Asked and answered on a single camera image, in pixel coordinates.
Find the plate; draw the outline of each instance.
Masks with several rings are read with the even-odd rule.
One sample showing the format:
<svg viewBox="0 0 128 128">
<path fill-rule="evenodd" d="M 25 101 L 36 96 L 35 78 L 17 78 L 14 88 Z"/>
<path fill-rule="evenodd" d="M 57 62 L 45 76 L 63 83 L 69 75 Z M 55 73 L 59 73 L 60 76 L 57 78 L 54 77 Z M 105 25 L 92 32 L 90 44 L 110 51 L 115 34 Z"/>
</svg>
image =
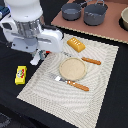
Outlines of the plate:
<svg viewBox="0 0 128 128">
<path fill-rule="evenodd" d="M 59 71 L 66 80 L 77 81 L 86 75 L 87 66 L 83 60 L 70 57 L 60 64 Z"/>
</svg>

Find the butter knife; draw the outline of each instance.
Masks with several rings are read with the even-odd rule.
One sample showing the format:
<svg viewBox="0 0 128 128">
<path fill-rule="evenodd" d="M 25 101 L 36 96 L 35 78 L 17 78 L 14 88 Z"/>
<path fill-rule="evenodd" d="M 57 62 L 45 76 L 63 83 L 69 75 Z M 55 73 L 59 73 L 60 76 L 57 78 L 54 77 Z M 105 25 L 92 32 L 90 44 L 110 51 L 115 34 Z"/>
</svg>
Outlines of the butter knife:
<svg viewBox="0 0 128 128">
<path fill-rule="evenodd" d="M 66 53 L 66 52 L 61 52 L 61 53 L 63 53 L 64 55 L 67 55 L 69 57 L 77 57 L 77 56 L 71 55 L 71 54 Z M 85 57 L 82 57 L 80 59 L 82 59 L 83 61 L 86 61 L 86 62 L 90 62 L 90 63 L 97 64 L 97 65 L 101 65 L 101 62 L 97 61 L 97 60 L 93 60 L 93 59 L 89 59 L 89 58 L 85 58 Z"/>
<path fill-rule="evenodd" d="M 67 83 L 67 84 L 69 84 L 71 86 L 74 86 L 76 88 L 79 88 L 81 90 L 89 91 L 89 88 L 86 87 L 86 86 L 83 86 L 81 84 L 75 83 L 75 82 L 70 81 L 70 80 L 65 80 L 65 79 L 61 78 L 60 76 L 57 76 L 57 75 L 55 75 L 53 73 L 50 73 L 49 75 L 50 75 L 50 78 L 52 78 L 52 79 L 54 79 L 56 81 L 62 81 L 62 82 L 65 82 L 65 83 Z"/>
</svg>

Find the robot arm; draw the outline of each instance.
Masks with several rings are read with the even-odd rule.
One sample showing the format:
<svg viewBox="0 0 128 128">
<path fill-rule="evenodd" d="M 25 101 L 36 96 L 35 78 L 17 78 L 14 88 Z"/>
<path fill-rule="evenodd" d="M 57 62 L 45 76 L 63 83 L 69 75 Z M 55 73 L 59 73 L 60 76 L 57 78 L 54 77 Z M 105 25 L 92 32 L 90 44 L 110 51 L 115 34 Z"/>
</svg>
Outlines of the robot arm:
<svg viewBox="0 0 128 128">
<path fill-rule="evenodd" d="M 10 14 L 1 20 L 0 26 L 8 42 L 12 42 L 12 49 L 37 52 L 31 61 L 33 65 L 38 64 L 39 51 L 62 51 L 63 33 L 45 25 L 39 0 L 5 0 L 5 4 Z"/>
</svg>

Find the knife handle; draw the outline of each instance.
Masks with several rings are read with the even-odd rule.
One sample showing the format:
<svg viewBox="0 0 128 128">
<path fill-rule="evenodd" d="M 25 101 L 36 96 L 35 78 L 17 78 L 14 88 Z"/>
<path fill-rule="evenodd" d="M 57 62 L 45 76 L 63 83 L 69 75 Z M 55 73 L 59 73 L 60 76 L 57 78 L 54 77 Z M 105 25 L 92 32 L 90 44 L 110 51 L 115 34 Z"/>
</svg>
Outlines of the knife handle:
<svg viewBox="0 0 128 128">
<path fill-rule="evenodd" d="M 101 65 L 101 62 L 97 61 L 97 60 L 93 60 L 93 59 L 89 59 L 89 58 L 85 58 L 85 57 L 82 57 L 81 59 L 83 61 L 87 61 L 87 62 L 90 62 L 90 63 L 93 63 L 93 64 Z"/>
<path fill-rule="evenodd" d="M 83 86 L 83 85 L 81 85 L 81 84 L 77 84 L 77 83 L 72 82 L 72 81 L 70 81 L 70 80 L 67 81 L 67 84 L 72 85 L 72 86 L 74 86 L 74 87 L 76 87 L 76 88 L 79 88 L 79 89 L 81 89 L 81 90 L 84 90 L 84 91 L 89 91 L 89 88 L 88 88 L 88 87 Z"/>
</svg>

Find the woven placemat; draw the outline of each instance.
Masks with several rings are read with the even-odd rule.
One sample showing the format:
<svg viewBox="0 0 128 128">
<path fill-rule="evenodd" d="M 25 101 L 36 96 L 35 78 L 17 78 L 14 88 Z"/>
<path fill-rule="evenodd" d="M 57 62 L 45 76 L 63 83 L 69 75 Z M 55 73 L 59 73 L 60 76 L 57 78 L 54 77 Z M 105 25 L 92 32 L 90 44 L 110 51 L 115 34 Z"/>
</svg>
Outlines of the woven placemat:
<svg viewBox="0 0 128 128">
<path fill-rule="evenodd" d="M 67 45 L 72 37 L 76 36 L 64 34 L 64 52 L 101 61 L 101 65 L 85 62 L 87 74 L 77 81 L 90 90 L 85 92 L 50 78 L 49 73 L 60 75 L 59 64 L 68 58 L 62 53 L 50 53 L 17 98 L 76 127 L 95 128 L 118 47 L 76 37 L 86 46 L 77 53 Z"/>
</svg>

